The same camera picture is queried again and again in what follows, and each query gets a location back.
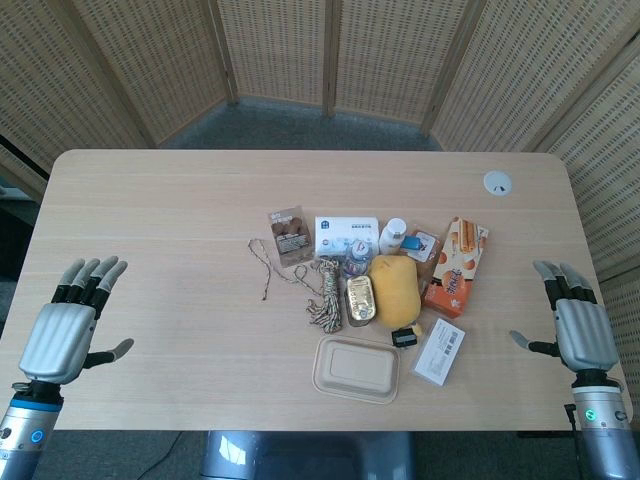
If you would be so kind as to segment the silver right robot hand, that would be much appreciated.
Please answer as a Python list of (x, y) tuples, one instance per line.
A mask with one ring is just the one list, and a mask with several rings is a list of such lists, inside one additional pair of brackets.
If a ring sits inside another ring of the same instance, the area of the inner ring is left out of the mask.
[(535, 260), (555, 326), (553, 342), (533, 341), (510, 332), (523, 349), (559, 358), (572, 372), (609, 372), (619, 356), (606, 309), (598, 303), (589, 281), (567, 263)]

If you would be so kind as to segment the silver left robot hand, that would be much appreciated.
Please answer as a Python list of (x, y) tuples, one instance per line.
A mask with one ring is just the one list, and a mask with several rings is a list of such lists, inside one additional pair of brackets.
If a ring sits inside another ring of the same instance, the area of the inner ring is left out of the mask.
[(127, 267), (126, 261), (111, 256), (80, 258), (64, 271), (23, 351), (19, 368), (28, 379), (66, 385), (83, 369), (115, 362), (129, 352), (132, 338), (110, 350), (89, 351), (102, 311)]

